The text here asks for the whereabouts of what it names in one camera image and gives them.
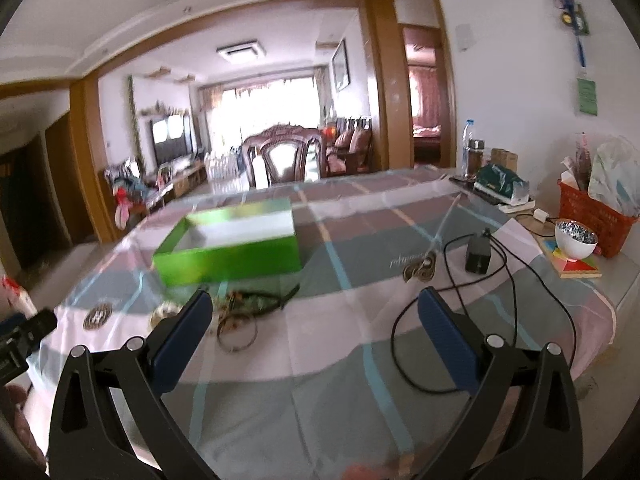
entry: red basket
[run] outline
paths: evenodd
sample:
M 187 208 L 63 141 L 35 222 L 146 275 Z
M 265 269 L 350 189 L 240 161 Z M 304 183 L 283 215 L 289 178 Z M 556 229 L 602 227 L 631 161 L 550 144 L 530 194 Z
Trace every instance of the red basket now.
M 586 191 L 580 191 L 558 180 L 560 186 L 560 218 L 568 218 L 585 224 L 598 235 L 602 255 L 612 258 L 620 252 L 629 236 L 631 226 L 638 217 L 624 216 Z

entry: human hand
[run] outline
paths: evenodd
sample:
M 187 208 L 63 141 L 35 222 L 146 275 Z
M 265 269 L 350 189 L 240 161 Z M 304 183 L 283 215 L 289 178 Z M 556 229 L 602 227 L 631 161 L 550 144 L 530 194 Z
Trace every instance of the human hand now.
M 11 399 L 12 404 L 15 406 L 15 434 L 17 435 L 24 448 L 29 452 L 31 457 L 38 464 L 38 466 L 44 471 L 47 469 L 47 461 L 45 460 L 43 453 L 38 447 L 38 444 L 36 444 L 36 440 L 31 433 L 31 428 L 29 427 L 29 423 L 27 422 L 24 413 L 20 408 L 17 407 L 18 404 L 23 405 L 26 402 L 27 391 L 17 384 L 8 384 L 7 386 L 5 386 L 5 388 L 9 393 L 9 398 Z
M 374 471 L 365 465 L 352 465 L 349 466 L 340 480 L 382 480 L 386 478 L 385 475 L 380 472 Z

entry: television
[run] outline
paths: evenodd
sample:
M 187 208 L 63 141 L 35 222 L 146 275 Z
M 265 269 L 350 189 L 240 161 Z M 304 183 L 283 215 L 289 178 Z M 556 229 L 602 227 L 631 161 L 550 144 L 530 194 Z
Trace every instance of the television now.
M 191 155 L 191 121 L 188 115 L 171 115 L 150 122 L 156 164 L 162 166 L 176 158 Z

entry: white bowl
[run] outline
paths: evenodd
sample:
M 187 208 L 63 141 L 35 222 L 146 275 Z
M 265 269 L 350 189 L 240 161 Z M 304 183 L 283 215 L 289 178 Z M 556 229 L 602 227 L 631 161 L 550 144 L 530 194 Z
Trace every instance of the white bowl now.
M 561 218 L 556 222 L 556 243 L 568 259 L 583 260 L 593 253 L 598 236 L 580 222 Z

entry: plastic bottle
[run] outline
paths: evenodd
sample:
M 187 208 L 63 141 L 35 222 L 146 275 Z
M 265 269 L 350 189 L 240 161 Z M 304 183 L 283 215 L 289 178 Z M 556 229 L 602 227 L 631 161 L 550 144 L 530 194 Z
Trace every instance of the plastic bottle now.
M 473 139 L 476 136 L 476 129 L 474 127 L 475 121 L 473 119 L 467 119 L 465 129 L 462 131 L 462 176 L 465 176 L 469 168 L 469 139 Z

